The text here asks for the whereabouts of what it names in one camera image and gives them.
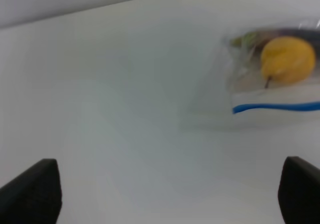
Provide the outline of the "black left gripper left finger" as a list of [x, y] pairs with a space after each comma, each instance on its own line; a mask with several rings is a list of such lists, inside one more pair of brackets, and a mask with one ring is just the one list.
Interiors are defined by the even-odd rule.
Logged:
[[42, 159], [2, 186], [1, 223], [57, 223], [62, 188], [56, 159]]

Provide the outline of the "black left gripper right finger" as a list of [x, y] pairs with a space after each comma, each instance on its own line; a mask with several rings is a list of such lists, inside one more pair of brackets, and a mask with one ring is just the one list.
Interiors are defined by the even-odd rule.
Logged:
[[287, 224], [319, 224], [320, 169], [298, 156], [287, 157], [278, 188], [278, 203]]

